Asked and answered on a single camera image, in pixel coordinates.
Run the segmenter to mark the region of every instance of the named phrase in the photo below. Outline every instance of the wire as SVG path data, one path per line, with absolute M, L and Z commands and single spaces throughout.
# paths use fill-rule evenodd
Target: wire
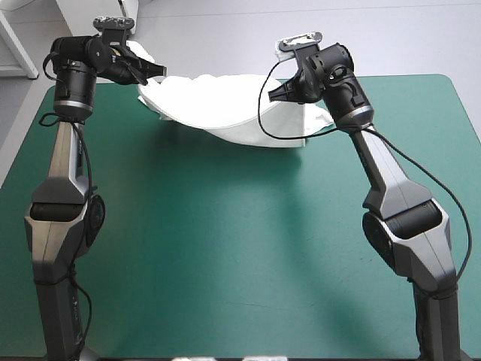
M 397 148 L 393 143 L 391 143 L 391 141 L 389 141 L 384 135 L 380 134 L 379 132 L 377 132 L 376 130 L 374 129 L 369 129 L 369 128 L 366 128 L 366 129 L 363 129 L 365 132 L 368 132 L 368 133 L 371 133 L 372 135 L 375 135 L 377 136 L 379 139 L 381 139 L 382 141 L 384 141 L 384 143 L 386 143 L 391 149 L 393 149 L 397 154 L 399 154 L 400 156 L 402 156 L 403 158 L 405 158 L 408 162 L 412 163 L 413 165 L 415 165 L 415 167 L 417 167 L 418 169 L 420 169 L 424 174 L 426 174 L 428 177 L 430 177 L 430 179 L 432 179 L 434 182 L 436 182 L 436 184 L 443 188 L 448 194 L 449 196 L 452 198 L 452 200 L 454 201 L 454 203 L 456 203 L 456 205 L 458 206 L 460 212 L 461 212 L 461 215 L 463 216 L 463 219 L 464 219 L 464 224 L 466 226 L 466 233 L 467 233 L 467 251 L 466 251 L 466 254 L 464 256 L 464 259 L 463 259 L 463 263 L 461 264 L 461 268 L 459 269 L 459 272 L 458 272 L 458 275 L 456 276 L 457 278 L 457 281 L 459 281 L 459 279 L 461 278 L 461 276 L 463 275 L 464 273 L 464 270 L 466 269 L 466 265 L 467 265 L 467 261 L 469 260 L 469 257 L 471 255 L 471 250 L 473 248 L 473 236 L 471 234 L 471 227 L 469 225 L 469 220 L 467 218 L 467 215 L 466 215 L 466 211 L 464 210 L 462 204 L 460 203 L 460 201 L 458 200 L 458 198 L 455 196 L 455 194 L 451 191 L 450 188 L 448 188 L 448 186 L 446 184 L 444 184 L 443 182 L 441 182 L 439 179 L 437 179 L 437 177 L 435 177 L 430 171 L 428 171 L 425 167 L 423 167 L 421 164 L 419 164 L 416 160 L 414 160 L 413 158 L 411 158 L 410 156 L 408 156 L 406 153 L 404 153 L 403 151 L 401 151 L 399 148 Z
M 277 68 L 277 66 L 279 64 L 280 64 L 280 62 L 277 62 L 272 67 L 272 69 L 269 71 L 268 76 L 265 78 L 265 81 L 262 84 L 261 91 L 259 92 L 259 99 L 257 101 L 257 121 L 259 122 L 259 126 L 261 127 L 261 130 L 266 135 L 268 135 L 269 137 L 274 138 L 274 139 L 279 139 L 281 141 L 294 141 L 294 140 L 298 140 L 298 139 L 308 139 L 308 138 L 321 137 L 323 135 L 327 135 L 327 134 L 330 134 L 332 132 L 336 132 L 337 130 L 339 130 L 338 128 L 333 128 L 333 129 L 329 129 L 325 132 L 314 133 L 314 134 L 311 134 L 311 135 L 299 135 L 297 137 L 279 137 L 279 136 L 273 135 L 270 132 L 268 132 L 267 130 L 265 130 L 264 126 L 262 125 L 262 121 L 261 121 L 261 97 L 262 97 L 262 92 L 264 91 L 265 84 L 267 84 L 267 82 L 269 81 L 269 78 L 271 77 L 272 72 L 274 71 L 275 68 Z
M 47 118 L 48 116 L 52 116 L 52 115 L 57 116 L 57 119 L 55 121 L 51 122 L 51 123 L 44 123 L 45 118 Z M 45 127 L 51 127 L 51 126 L 54 126 L 54 125 L 56 125 L 57 123 L 60 123 L 60 122 L 70 123 L 72 129 L 74 130 L 78 139 L 80 140 L 80 146 L 82 148 L 83 156 L 85 157 L 85 163 L 86 163 L 86 168 L 87 168 L 88 188 L 87 188 L 87 211 L 86 211 L 86 215 L 88 215 L 88 210 L 89 210 L 89 206 L 90 206 L 90 198 L 91 198 L 91 195 L 92 195 L 92 192 L 93 192 L 92 166 L 90 164 L 89 151 L 87 150 L 87 146 L 85 144 L 85 140 L 83 138 L 82 132 L 77 128 L 76 123 L 73 120 L 67 120 L 65 118 L 62 118 L 57 113 L 45 113 L 42 116 L 42 118 L 38 121 L 38 123 L 41 126 L 45 126 Z M 75 250 L 74 257 L 72 258 L 70 266 L 68 267 L 69 268 L 69 279 L 70 279 L 71 285 L 74 288 L 76 288 L 77 290 L 79 290 L 85 296 L 85 298 L 87 300 L 87 303 L 89 304 L 89 316 L 87 318 L 87 323 L 86 323 L 85 329 L 82 332 L 82 338 L 81 338 L 80 343 L 79 343 L 78 348 L 77 348 L 77 352 L 76 352 L 77 359 L 80 359 L 80 353 L 82 352 L 83 346 L 85 345 L 85 341 L 86 341 L 87 335 L 88 335 L 89 330 L 90 330 L 90 324 L 92 322 L 92 298 L 90 297 L 88 292 L 85 291 L 85 289 L 81 285 L 78 284 L 77 280 L 75 279 L 75 275 L 77 274 L 76 271 L 75 271 L 75 260 L 77 258 L 77 255 L 78 255 L 79 251 L 80 251 L 80 247 L 82 245 L 83 237 L 85 237 L 85 235 L 86 235 L 86 221 L 87 220 L 84 220 L 84 222 L 83 222 L 82 237 L 80 238 L 80 242 L 77 246 L 77 249 Z
M 314 134 L 311 134 L 311 135 L 304 135 L 304 136 L 298 136 L 298 137 L 278 137 L 276 135 L 272 135 L 270 132 L 266 131 L 264 126 L 262 125 L 262 121 L 261 121 L 261 97 L 262 97 L 262 92 L 264 91 L 264 88 L 265 88 L 265 84 L 267 84 L 269 78 L 271 77 L 274 69 L 280 64 L 280 62 L 277 62 L 273 67 L 272 69 L 268 72 L 268 76 L 265 78 L 265 81 L 264 83 L 262 84 L 262 87 L 261 87 L 261 91 L 259 93 L 259 99 L 258 99 L 258 102 L 257 102 L 257 120 L 259 122 L 259 126 L 261 127 L 261 130 L 266 134 L 268 135 L 269 137 L 271 138 L 274 138 L 274 139 L 280 139 L 280 140 L 287 140 L 287 141 L 290 141 L 290 140 L 296 140 L 296 139 L 307 139 L 307 138 L 314 138 L 314 137 L 320 137 L 322 135 L 327 135 L 327 134 L 330 134 L 332 132 L 335 132 L 337 130 L 340 130 L 339 128 L 333 128 L 333 129 L 329 129 L 328 131 L 326 132 L 320 132 L 320 133 L 314 133 Z M 471 234 L 471 227 L 470 227 L 470 224 L 469 224 L 469 220 L 467 218 L 467 215 L 466 215 L 466 211 L 464 210 L 462 204 L 460 203 L 460 201 L 458 200 L 458 198 L 455 196 L 455 194 L 451 191 L 450 188 L 448 188 L 447 185 L 445 185 L 443 182 L 441 182 L 439 179 L 437 179 L 437 177 L 435 177 L 430 171 L 428 171 L 425 167 L 423 167 L 421 164 L 419 164 L 416 160 L 414 160 L 413 158 L 411 158 L 410 156 L 408 156 L 406 153 L 404 153 L 403 151 L 401 151 L 399 148 L 397 148 L 393 143 L 391 143 L 384 135 L 381 135 L 379 132 L 377 132 L 376 130 L 374 129 L 370 129 L 370 128 L 365 128 L 365 129 L 357 129 L 357 131 L 364 131 L 364 132 L 368 132 L 368 133 L 371 133 L 372 135 L 375 135 L 377 136 L 379 139 L 381 139 L 382 141 L 384 141 L 384 143 L 386 143 L 391 149 L 393 149 L 397 154 L 399 154 L 400 156 L 402 156 L 403 158 L 405 158 L 408 162 L 411 162 L 413 165 L 415 165 L 415 167 L 417 167 L 418 169 L 420 169 L 422 172 L 424 172 L 428 177 L 430 177 L 430 179 L 432 179 L 438 186 L 440 186 L 441 188 L 443 188 L 443 190 L 445 190 L 449 196 L 452 198 L 452 200 L 454 201 L 454 203 L 456 203 L 456 205 L 458 206 L 460 212 L 461 212 L 461 215 L 463 217 L 463 220 L 464 220 L 464 224 L 466 226 L 466 233 L 467 233 L 467 250 L 466 250 L 466 254 L 464 256 L 464 259 L 463 259 L 463 263 L 461 264 L 461 268 L 459 269 L 459 272 L 458 274 L 456 275 L 456 280 L 459 281 L 459 279 L 461 278 L 461 276 L 463 275 L 464 273 L 464 270 L 466 269 L 466 265 L 467 265 L 467 262 L 470 258 L 470 255 L 471 255 L 471 251 L 472 251 L 472 248 L 473 248 L 473 236 Z

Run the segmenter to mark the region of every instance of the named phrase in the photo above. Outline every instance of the white object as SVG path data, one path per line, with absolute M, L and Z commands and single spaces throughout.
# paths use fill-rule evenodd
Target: white object
M 154 62 L 143 47 L 130 41 L 138 56 Z M 259 127 L 257 104 L 264 75 L 201 75 L 196 79 L 166 77 L 161 83 L 148 80 L 139 85 L 139 100 L 161 114 L 186 126 L 204 129 L 227 141 L 263 147 L 302 147 L 304 139 L 278 140 Z M 269 102 L 268 90 L 280 85 L 270 79 L 261 97 L 261 119 L 271 134 L 280 137 L 309 135 L 333 123 L 331 115 L 315 105 Z
M 5 6 L 7 5 L 14 6 L 14 3 L 10 2 Z M 36 79 L 38 77 L 36 67 L 2 11 L 0 11 L 0 38 L 5 43 L 5 45 L 0 44 L 0 76 L 16 77 L 26 75 L 30 79 Z M 9 51 L 3 51 L 3 47 L 7 47 Z
M 92 23 L 96 17 L 131 17 L 137 23 L 138 0 L 56 0 L 73 36 L 96 32 Z

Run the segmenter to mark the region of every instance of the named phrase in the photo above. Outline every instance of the white cloth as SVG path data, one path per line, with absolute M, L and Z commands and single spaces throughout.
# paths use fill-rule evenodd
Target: white cloth
M 137 43 L 129 47 L 138 56 L 153 58 Z M 281 141 L 259 127 L 257 104 L 264 75 L 201 75 L 196 79 L 166 77 L 161 83 L 149 79 L 139 85 L 139 100 L 163 120 L 204 129 L 227 141 L 263 147 L 301 147 L 304 140 Z M 269 102 L 268 91 L 280 82 L 270 79 L 261 97 L 261 120 L 268 132 L 281 137 L 309 135 L 332 124 L 330 114 L 315 105 Z

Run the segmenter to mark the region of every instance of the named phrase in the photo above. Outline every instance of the gray floor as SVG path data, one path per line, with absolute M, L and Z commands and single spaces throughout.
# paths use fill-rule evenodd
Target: gray floor
M 325 45 L 339 41 L 348 46 L 357 75 L 450 77 L 481 135 L 477 99 L 481 1 L 140 0 L 140 4 L 134 38 L 157 62 L 167 65 L 171 75 L 266 74 L 276 62 L 278 38 L 319 30 Z M 52 40 L 69 35 L 55 0 L 36 0 L 6 16 L 39 69 Z M 294 62 L 281 65 L 275 76 L 289 77 L 294 67 Z M 0 185 L 51 85 L 43 75 L 35 81 L 0 79 Z

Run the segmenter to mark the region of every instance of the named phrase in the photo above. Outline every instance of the green table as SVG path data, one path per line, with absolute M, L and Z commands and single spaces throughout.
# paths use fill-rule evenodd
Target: green table
M 377 128 L 449 184 L 481 236 L 481 148 L 450 80 L 365 77 Z M 302 149 L 230 144 L 162 122 L 134 86 L 98 86 L 86 140 L 107 220 L 77 263 L 102 356 L 417 357 L 411 285 L 361 227 L 368 180 L 340 132 Z M 51 110 L 50 89 L 37 114 Z M 55 132 L 33 123 L 0 191 L 0 355 L 44 352 L 23 214 Z M 413 167 L 466 235 L 454 203 Z M 461 279 L 461 342 L 481 355 L 477 243 Z

